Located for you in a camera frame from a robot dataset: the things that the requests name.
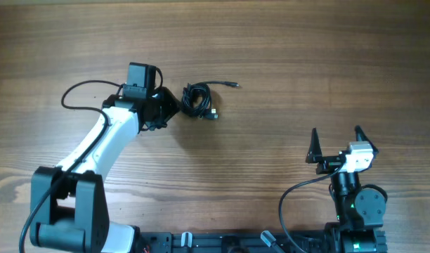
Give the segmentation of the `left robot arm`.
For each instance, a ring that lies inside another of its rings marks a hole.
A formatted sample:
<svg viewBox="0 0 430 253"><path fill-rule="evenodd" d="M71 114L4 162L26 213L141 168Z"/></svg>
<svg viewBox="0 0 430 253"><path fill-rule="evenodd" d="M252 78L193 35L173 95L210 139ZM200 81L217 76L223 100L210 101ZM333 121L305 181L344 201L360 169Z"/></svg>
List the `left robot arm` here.
<svg viewBox="0 0 430 253"><path fill-rule="evenodd" d="M162 79L158 67L130 63L126 82L92 108L100 117L84 140L56 166L34 172L20 252L26 239L67 252L150 252L139 227L110 221L104 181L127 144L143 131L167 127L179 111L170 90L156 83Z"/></svg>

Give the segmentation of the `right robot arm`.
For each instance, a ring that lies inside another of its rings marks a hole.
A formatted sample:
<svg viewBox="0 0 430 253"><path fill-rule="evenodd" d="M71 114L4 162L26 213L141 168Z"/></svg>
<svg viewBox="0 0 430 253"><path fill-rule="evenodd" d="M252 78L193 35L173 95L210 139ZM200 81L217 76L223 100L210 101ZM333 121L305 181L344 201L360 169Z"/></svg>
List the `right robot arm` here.
<svg viewBox="0 0 430 253"><path fill-rule="evenodd" d="M325 225L329 252L387 252L384 214L388 195L373 184L363 185L359 173L372 167L378 149L360 126L355 127L356 139L338 155L324 156L318 132L313 129L306 163L316 164L316 174L330 177L329 192L337 213L336 223Z"/></svg>

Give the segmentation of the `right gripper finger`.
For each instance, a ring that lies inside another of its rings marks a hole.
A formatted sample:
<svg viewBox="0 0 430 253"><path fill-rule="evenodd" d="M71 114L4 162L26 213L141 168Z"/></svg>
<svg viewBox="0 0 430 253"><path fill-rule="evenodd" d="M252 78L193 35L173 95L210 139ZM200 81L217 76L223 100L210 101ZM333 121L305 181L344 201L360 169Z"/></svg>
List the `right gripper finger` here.
<svg viewBox="0 0 430 253"><path fill-rule="evenodd" d="M377 147L372 143L372 141L365 135L365 132L362 130L362 128L359 125L355 126L355 134L356 134L356 140L357 141L366 141L370 144L372 148L372 153L376 157L379 154L379 150Z"/></svg>
<svg viewBox="0 0 430 253"><path fill-rule="evenodd" d="M319 163L319 162L322 162L322 160L323 160L323 154L320 147L318 132L316 128L313 128L311 132L311 142L306 155L306 163L307 164Z"/></svg>

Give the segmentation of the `black USB cable blue plug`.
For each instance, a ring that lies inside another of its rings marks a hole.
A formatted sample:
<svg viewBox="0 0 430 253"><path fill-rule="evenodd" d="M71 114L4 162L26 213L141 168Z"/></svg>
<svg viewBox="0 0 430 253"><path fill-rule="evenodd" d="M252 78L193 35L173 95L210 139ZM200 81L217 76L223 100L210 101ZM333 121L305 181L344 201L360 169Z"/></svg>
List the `black USB cable blue plug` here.
<svg viewBox="0 0 430 253"><path fill-rule="evenodd" d="M183 89L181 111L192 118L217 119L212 107L211 90L205 83L188 84Z"/></svg>

